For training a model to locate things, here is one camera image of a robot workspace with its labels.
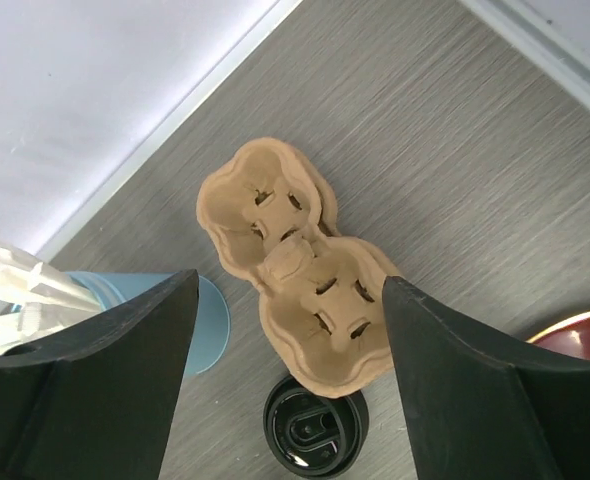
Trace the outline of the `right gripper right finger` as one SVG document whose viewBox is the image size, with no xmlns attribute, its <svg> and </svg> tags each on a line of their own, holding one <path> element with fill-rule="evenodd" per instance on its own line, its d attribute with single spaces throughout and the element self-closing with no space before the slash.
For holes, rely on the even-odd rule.
<svg viewBox="0 0 590 480">
<path fill-rule="evenodd" d="M 590 479 L 590 361 L 526 343 L 400 277 L 383 306 L 421 479 Z"/>
</svg>

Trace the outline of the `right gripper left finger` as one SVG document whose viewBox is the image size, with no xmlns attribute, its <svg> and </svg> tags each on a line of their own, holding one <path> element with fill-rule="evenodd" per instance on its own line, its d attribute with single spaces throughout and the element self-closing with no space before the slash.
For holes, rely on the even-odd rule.
<svg viewBox="0 0 590 480">
<path fill-rule="evenodd" d="M 184 270 L 0 356 L 0 479 L 155 479 L 198 307 Z"/>
</svg>

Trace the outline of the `cardboard cup carrier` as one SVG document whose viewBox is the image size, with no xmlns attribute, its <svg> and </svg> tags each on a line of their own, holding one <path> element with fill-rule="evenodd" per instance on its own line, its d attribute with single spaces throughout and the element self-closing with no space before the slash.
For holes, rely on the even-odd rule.
<svg viewBox="0 0 590 480">
<path fill-rule="evenodd" d="M 305 388 L 339 398 L 392 368 L 382 290 L 398 269 L 339 232 L 335 193 L 300 150 L 247 142 L 205 179 L 196 215 L 222 267 L 257 290 L 263 331 Z"/>
</svg>

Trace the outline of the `black lid stack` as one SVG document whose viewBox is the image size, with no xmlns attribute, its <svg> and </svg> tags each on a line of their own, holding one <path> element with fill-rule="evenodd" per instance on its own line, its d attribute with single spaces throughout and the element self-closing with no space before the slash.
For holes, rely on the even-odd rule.
<svg viewBox="0 0 590 480">
<path fill-rule="evenodd" d="M 263 410 L 271 452 L 288 471 L 306 479 L 332 479 L 348 471 L 362 450 L 369 424 L 362 392 L 326 398 L 291 375 L 274 386 Z"/>
</svg>

